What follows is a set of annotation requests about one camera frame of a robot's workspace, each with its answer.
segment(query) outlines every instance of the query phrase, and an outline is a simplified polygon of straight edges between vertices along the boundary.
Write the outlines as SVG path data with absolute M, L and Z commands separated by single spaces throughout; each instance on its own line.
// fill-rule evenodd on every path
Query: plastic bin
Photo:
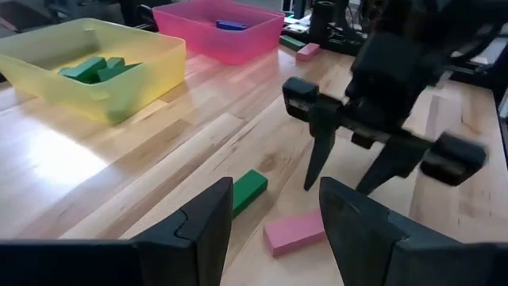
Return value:
M 225 64 L 243 64 L 279 45 L 284 14 L 227 0 L 194 0 L 153 9 L 159 31 L 185 39 L 187 47 Z M 215 27 L 216 20 L 249 25 L 243 31 Z
M 58 75 L 91 56 L 140 64 L 104 83 Z M 94 19 L 79 19 L 0 40 L 0 70 L 14 88 L 61 102 L 100 122 L 118 123 L 183 81 L 185 42 Z

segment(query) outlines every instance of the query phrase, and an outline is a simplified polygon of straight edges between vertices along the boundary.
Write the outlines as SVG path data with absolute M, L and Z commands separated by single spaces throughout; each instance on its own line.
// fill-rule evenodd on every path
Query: blue block in pink bin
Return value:
M 217 20 L 215 26 L 219 29 L 225 29 L 229 31 L 243 31 L 248 28 L 247 24 L 226 20 Z

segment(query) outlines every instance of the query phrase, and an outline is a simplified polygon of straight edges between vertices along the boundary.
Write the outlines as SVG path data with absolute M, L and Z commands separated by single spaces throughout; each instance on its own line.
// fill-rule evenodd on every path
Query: wood grain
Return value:
M 185 82 L 118 126 L 0 85 L 0 238 L 130 238 L 220 177 L 254 168 L 268 188 L 233 221 L 222 283 L 340 284 L 327 242 L 274 259 L 261 238 L 265 222 L 318 207 L 319 183 L 302 189 L 312 138 L 287 115 L 282 84 L 299 76 L 340 98 L 351 62 L 327 51 L 297 62 L 281 48 L 235 67 L 190 54 Z M 429 88 L 406 128 L 427 137 L 451 129 L 484 143 L 490 160 L 457 188 L 415 170 L 371 197 L 463 242 L 506 240 L 508 176 L 491 93 Z M 321 174 L 355 187 L 382 146 L 365 150 L 350 137 L 339 129 Z

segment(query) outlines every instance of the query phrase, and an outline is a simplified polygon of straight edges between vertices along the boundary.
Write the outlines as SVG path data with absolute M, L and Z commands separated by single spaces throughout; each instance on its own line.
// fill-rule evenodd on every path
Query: pink wooden block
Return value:
M 296 60 L 311 60 L 319 51 L 321 51 L 319 44 L 309 43 L 296 53 Z
M 270 222 L 264 239 L 273 257 L 323 241 L 326 238 L 321 211 Z

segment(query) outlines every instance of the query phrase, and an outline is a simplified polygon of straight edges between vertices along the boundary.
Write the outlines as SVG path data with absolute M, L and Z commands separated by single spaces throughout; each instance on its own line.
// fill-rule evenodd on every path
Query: pink plastic bin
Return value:
M 153 9 L 159 31 L 224 64 L 243 64 L 279 45 L 284 14 L 228 0 L 194 0 Z M 216 20 L 245 23 L 243 31 L 215 27 Z

